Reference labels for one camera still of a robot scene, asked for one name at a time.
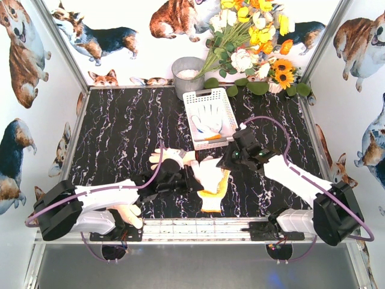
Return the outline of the yellow dotted glove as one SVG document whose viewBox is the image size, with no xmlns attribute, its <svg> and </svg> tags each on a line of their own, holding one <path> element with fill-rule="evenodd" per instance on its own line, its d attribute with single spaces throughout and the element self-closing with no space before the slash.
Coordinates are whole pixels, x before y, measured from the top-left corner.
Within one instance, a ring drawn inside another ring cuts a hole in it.
<svg viewBox="0 0 385 289">
<path fill-rule="evenodd" d="M 221 201 L 227 193 L 230 171 L 217 167 L 220 160 L 208 156 L 201 162 L 191 162 L 194 177 L 203 186 L 197 194 L 202 200 L 201 211 L 204 213 L 220 213 Z"/>
</svg>

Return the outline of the blue dotted white glove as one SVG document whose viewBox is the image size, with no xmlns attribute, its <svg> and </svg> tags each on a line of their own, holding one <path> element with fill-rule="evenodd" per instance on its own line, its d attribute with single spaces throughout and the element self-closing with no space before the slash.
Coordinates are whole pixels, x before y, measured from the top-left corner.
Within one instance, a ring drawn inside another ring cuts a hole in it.
<svg viewBox="0 0 385 289">
<path fill-rule="evenodd" d="M 217 104 L 201 104 L 191 115 L 191 121 L 199 133 L 199 140 L 221 138 L 223 128 L 222 109 Z"/>
</svg>

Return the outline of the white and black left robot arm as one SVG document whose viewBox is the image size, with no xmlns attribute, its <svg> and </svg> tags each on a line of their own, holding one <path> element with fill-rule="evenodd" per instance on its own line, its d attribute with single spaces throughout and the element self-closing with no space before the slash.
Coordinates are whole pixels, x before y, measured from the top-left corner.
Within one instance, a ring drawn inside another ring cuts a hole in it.
<svg viewBox="0 0 385 289">
<path fill-rule="evenodd" d="M 167 159 L 154 171 L 114 184 L 80 186 L 61 181 L 36 201 L 25 224 L 39 227 L 44 241 L 70 232 L 107 235 L 121 224 L 112 213 L 117 205 L 137 205 L 202 189 L 192 168 Z"/>
</svg>

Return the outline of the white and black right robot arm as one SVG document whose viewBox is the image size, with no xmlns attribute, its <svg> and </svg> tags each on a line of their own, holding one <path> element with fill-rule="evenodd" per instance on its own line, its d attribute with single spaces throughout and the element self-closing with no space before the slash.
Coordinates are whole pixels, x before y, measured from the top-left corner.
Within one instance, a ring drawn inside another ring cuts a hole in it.
<svg viewBox="0 0 385 289">
<path fill-rule="evenodd" d="M 234 133 L 217 167 L 229 171 L 248 168 L 288 188 L 310 206 L 308 210 L 284 208 L 271 214 L 269 222 L 279 232 L 313 234 L 336 246 L 364 223 L 350 185 L 316 177 L 279 151 L 263 148 L 249 128 Z"/>
</svg>

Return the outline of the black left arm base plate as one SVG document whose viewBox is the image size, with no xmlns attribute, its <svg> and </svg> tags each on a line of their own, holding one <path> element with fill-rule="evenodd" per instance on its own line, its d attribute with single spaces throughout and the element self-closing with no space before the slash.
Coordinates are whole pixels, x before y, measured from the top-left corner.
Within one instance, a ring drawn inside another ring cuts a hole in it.
<svg viewBox="0 0 385 289">
<path fill-rule="evenodd" d="M 137 229 L 133 225 L 123 222 L 105 235 L 92 232 L 90 241 L 141 241 L 142 236 L 142 229 Z"/>
</svg>

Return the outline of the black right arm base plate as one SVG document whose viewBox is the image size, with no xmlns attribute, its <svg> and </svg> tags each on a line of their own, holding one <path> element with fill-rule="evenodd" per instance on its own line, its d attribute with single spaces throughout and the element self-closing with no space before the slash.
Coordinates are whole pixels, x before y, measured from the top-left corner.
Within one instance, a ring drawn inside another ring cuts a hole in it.
<svg viewBox="0 0 385 289">
<path fill-rule="evenodd" d="M 278 224 L 270 222 L 249 222 L 242 232 L 248 232 L 252 241 L 302 241 L 305 239 L 300 232 L 284 232 Z"/>
</svg>

